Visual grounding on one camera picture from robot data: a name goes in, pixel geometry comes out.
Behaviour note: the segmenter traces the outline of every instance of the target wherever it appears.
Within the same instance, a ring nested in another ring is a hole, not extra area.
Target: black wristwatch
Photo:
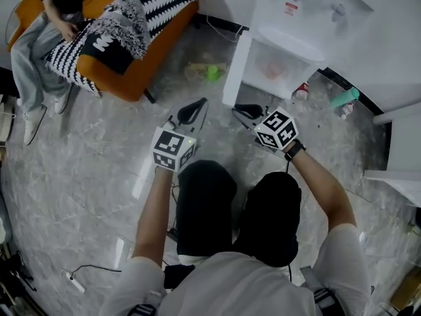
[[[307,150],[307,148],[299,140],[294,140],[294,142],[294,146],[285,154],[285,159],[287,161],[291,161],[301,149],[304,151]]]

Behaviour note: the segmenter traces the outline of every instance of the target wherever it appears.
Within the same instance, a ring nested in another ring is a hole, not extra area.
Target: gray pants
[[[68,14],[63,19],[77,23],[82,20],[82,15]],[[43,92],[60,97],[71,88],[63,77],[46,68],[43,60],[61,39],[59,30],[42,12],[12,46],[13,77],[24,113],[41,106]]]

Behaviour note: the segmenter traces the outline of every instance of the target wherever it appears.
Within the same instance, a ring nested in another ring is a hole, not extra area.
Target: green cup
[[[352,102],[360,97],[360,92],[355,87],[352,87],[350,90],[341,93],[330,101],[330,107],[336,108],[341,105]]]
[[[219,74],[218,67],[214,65],[208,66],[206,78],[208,81],[211,81],[211,82],[219,80],[220,74]]]

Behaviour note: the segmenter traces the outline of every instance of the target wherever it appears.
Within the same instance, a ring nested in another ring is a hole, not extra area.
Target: wrist
[[[294,144],[291,143],[284,149],[285,159],[289,162],[292,161],[296,155],[301,154],[306,150],[306,147],[298,139],[295,139],[293,143]]]
[[[60,18],[58,18],[56,21],[53,21],[53,23],[55,24],[57,29],[61,31],[61,27],[63,26],[65,22],[61,20]]]
[[[287,153],[290,149],[292,149],[292,147],[295,145],[295,140],[293,140],[291,143],[289,143],[285,149],[282,150],[282,152]]]
[[[158,166],[155,174],[157,176],[171,176],[172,177],[173,173],[174,172],[171,171],[171,170],[168,170],[168,169],[165,169],[163,167]]]

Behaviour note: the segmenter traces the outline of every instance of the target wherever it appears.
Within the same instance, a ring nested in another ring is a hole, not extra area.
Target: white plug
[[[71,277],[70,273],[68,271],[64,271],[66,273],[66,278],[81,292],[85,292],[85,287],[80,284],[79,281],[77,281],[74,277]]]

